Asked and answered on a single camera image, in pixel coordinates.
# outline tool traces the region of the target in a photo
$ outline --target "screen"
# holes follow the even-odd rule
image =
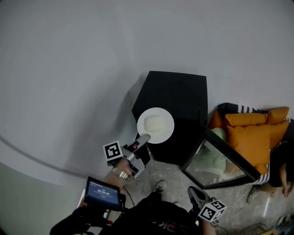
[[[88,196],[98,199],[100,201],[105,201],[107,203],[119,204],[118,191],[102,186],[98,183],[90,181]]]

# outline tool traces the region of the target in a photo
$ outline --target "plate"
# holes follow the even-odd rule
[[[148,132],[145,130],[145,119],[151,116],[161,116],[165,121],[165,130]],[[137,129],[140,136],[149,134],[148,143],[159,144],[165,142],[174,132],[175,122],[171,114],[163,108],[149,108],[138,119]]]

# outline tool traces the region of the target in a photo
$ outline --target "shoe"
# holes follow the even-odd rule
[[[181,207],[180,203],[178,201],[174,201],[173,204],[175,204],[178,207]]]
[[[252,199],[259,193],[259,187],[258,186],[252,186],[250,192],[247,196],[247,203],[251,203]]]
[[[164,192],[165,188],[166,188],[166,181],[161,180],[156,184],[154,192],[158,192],[158,193],[162,194]]]

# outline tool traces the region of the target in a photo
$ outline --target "metal watch band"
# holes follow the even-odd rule
[[[111,169],[111,171],[113,173],[115,173],[116,175],[118,175],[120,178],[123,178],[125,180],[128,180],[130,178],[130,176],[126,172],[124,172],[124,171],[122,171],[122,170],[120,170],[120,169],[118,169],[116,167],[113,167]]]

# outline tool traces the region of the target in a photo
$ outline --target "cabinet door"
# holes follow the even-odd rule
[[[201,131],[202,139],[186,161],[183,172],[200,188],[215,189],[255,182],[260,173],[214,132]]]

